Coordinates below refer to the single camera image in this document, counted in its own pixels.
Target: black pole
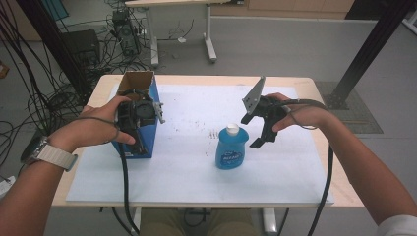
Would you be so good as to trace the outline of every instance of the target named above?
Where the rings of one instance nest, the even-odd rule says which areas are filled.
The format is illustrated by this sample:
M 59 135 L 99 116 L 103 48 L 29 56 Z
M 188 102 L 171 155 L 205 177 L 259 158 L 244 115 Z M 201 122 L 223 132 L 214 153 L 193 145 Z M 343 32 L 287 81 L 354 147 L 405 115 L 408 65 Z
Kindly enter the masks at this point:
M 339 109 L 344 105 L 349 93 L 352 92 L 396 28 L 401 24 L 413 4 L 414 0 L 392 1 L 381 15 L 334 91 L 330 95 L 325 95 L 324 99 L 328 108 Z
M 87 81 L 80 65 L 63 43 L 61 32 L 43 6 L 42 0 L 17 0 L 17 2 L 67 76 L 82 104 L 87 104 L 92 94 L 91 84 Z

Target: metal stand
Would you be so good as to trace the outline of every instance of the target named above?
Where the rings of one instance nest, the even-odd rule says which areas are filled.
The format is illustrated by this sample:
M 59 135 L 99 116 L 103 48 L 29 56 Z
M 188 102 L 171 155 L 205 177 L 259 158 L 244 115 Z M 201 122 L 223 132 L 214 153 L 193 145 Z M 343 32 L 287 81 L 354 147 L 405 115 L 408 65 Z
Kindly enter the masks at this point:
M 207 6 L 207 19 L 206 19 L 206 33 L 203 33 L 203 37 L 205 39 L 206 48 L 208 49 L 208 58 L 211 62 L 215 62 L 217 60 L 217 56 L 215 55 L 214 47 L 212 46 L 211 42 L 211 7 L 209 4 Z
M 157 38 L 153 32 L 150 8 L 147 7 L 147 8 L 144 8 L 144 10 L 145 10 L 145 15 L 147 17 L 147 22 L 148 22 L 148 32 L 149 32 L 149 41 L 150 41 L 150 63 L 152 64 L 154 68 L 156 68 L 159 65 L 159 58 L 157 55 Z
M 401 24 L 413 4 L 414 0 L 397 0 L 388 6 L 339 84 L 330 95 L 325 95 L 324 100 L 328 108 L 340 109 L 343 107 L 349 93 L 352 92 L 396 28 Z

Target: person's left hand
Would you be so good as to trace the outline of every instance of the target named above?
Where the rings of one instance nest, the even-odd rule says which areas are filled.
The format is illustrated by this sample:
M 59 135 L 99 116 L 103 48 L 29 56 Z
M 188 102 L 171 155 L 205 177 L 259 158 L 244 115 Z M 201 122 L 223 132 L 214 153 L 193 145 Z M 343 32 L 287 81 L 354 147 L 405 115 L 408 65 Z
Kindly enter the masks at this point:
M 62 127 L 48 137 L 49 143 L 67 152 L 76 148 L 101 145 L 109 141 L 117 141 L 132 145 L 135 139 L 120 132 L 114 125 L 115 112 L 123 101 L 129 101 L 126 96 L 115 96 L 102 107 L 86 106 L 80 114 L 80 119 Z

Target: soap bottle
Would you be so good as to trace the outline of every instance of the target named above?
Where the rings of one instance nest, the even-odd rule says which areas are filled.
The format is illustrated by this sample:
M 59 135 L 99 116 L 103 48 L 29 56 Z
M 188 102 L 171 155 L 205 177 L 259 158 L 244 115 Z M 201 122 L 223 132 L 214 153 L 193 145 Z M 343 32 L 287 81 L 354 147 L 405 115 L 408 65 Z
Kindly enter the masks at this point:
M 233 169 L 242 164 L 248 133 L 237 124 L 228 124 L 218 134 L 215 165 L 219 169 Z

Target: gray floor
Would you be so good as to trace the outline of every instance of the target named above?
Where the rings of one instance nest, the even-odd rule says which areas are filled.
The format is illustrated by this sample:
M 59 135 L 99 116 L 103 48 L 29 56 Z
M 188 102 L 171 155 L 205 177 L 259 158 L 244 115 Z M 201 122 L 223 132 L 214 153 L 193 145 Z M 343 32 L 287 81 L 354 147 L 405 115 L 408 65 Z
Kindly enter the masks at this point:
M 212 41 L 218 60 L 212 64 L 196 23 L 186 43 L 162 41 L 157 74 L 309 77 L 337 82 L 375 25 L 375 22 L 212 19 Z M 42 54 L 41 46 L 33 47 Z M 4 47 L 1 59 L 12 65 Z M 417 35 L 401 25 L 365 73 L 356 90 L 370 109 L 383 134 L 361 134 L 368 145 L 417 199 Z M 0 80 L 0 120 L 19 124 L 26 117 L 28 95 L 16 70 Z M 17 136 L 10 156 L 0 169 L 2 176 L 17 175 L 19 156 L 28 143 L 33 126 Z M 312 208 L 292 208 L 282 235 L 305 235 L 313 220 Z M 277 221 L 284 208 L 276 210 Z M 260 212 L 253 210 L 261 231 Z M 190 235 L 204 235 L 205 226 L 188 229 Z M 315 235 L 372 235 L 376 229 L 363 208 L 327 207 Z M 46 235 L 124 235 L 111 210 L 55 207 Z

